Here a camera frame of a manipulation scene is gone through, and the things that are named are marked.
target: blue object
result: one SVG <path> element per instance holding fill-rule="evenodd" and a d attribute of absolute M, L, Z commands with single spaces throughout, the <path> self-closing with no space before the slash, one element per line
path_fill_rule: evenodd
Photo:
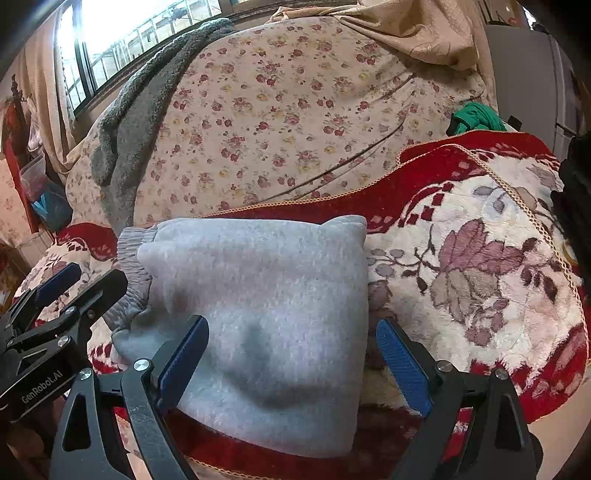
<path fill-rule="evenodd" d="M 178 346 L 162 373 L 156 408 L 161 414 L 178 405 L 209 342 L 209 325 L 200 317 Z"/>
<path fill-rule="evenodd" d="M 386 320 L 378 322 L 375 336 L 379 351 L 386 360 L 408 405 L 419 411 L 423 417 L 427 417 L 433 403 L 423 370 Z"/>
<path fill-rule="evenodd" d="M 72 221 L 73 211 L 66 199 L 66 191 L 50 180 L 47 180 L 39 200 L 31 202 L 31 207 L 50 232 L 57 232 Z"/>
<path fill-rule="evenodd" d="M 35 297 L 35 306 L 45 308 L 80 280 L 82 270 L 77 263 L 69 263 L 44 284 L 39 285 Z"/>

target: window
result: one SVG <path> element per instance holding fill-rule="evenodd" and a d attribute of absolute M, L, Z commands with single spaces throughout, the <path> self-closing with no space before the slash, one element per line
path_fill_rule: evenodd
<path fill-rule="evenodd" d="M 231 10 L 228 0 L 221 1 Z M 221 14 L 219 2 L 72 0 L 61 17 L 58 42 L 66 92 L 74 111 L 84 107 L 117 72 L 158 43 Z"/>

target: gray fleece cloth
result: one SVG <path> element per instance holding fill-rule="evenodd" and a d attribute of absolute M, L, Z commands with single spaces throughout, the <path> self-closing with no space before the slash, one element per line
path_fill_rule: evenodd
<path fill-rule="evenodd" d="M 133 225 L 135 195 L 183 73 L 204 47 L 234 31 L 227 18 L 220 18 L 175 38 L 134 73 L 100 121 L 90 166 L 117 235 Z"/>
<path fill-rule="evenodd" d="M 193 314 L 207 349 L 178 407 L 232 437 L 295 455 L 351 449 L 368 330 L 366 223 L 177 219 L 126 228 L 127 294 L 104 319 L 131 363 Z"/>

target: plastic container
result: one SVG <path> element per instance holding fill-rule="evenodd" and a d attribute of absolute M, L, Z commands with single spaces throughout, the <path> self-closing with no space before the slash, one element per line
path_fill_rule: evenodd
<path fill-rule="evenodd" d="M 50 232 L 57 232 L 72 221 L 73 211 L 66 199 L 66 191 L 51 180 L 46 181 L 45 190 L 31 206 Z"/>
<path fill-rule="evenodd" d="M 46 189 L 45 152 L 33 158 L 20 171 L 21 187 L 29 201 L 36 202 Z"/>

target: floral bedspread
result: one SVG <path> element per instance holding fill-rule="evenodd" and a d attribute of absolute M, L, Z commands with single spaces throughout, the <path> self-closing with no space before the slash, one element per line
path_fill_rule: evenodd
<path fill-rule="evenodd" d="M 468 132 L 401 152 L 397 167 L 354 192 L 300 202 L 242 207 L 211 216 L 322 223 L 344 214 L 368 221 L 370 331 L 358 431 L 350 454 L 307 459 L 217 434 L 174 411 L 167 423 L 198 473 L 228 478 L 326 480 L 385 478 L 420 426 L 371 342 L 375 323 L 396 318 L 409 336 L 459 370 L 511 375 L 528 422 L 550 414 L 583 381 L 589 357 L 580 279 L 551 214 L 561 189 L 558 163 L 543 143 L 520 133 Z M 110 229 L 67 228 L 20 293 L 76 261 L 84 277 L 69 291 L 116 267 Z M 55 316 L 67 298 L 48 307 Z M 95 324 L 89 358 L 99 372 L 125 368 L 104 322 Z M 137 450 L 125 420 L 124 442 Z M 467 429 L 463 413 L 449 454 Z"/>
<path fill-rule="evenodd" d="M 218 40 L 177 86 L 134 224 L 329 197 L 396 166 L 406 145 L 445 137 L 485 86 L 388 49 L 334 18 L 300 18 Z M 95 124 L 68 177 L 73 222 L 108 225 L 90 176 Z"/>

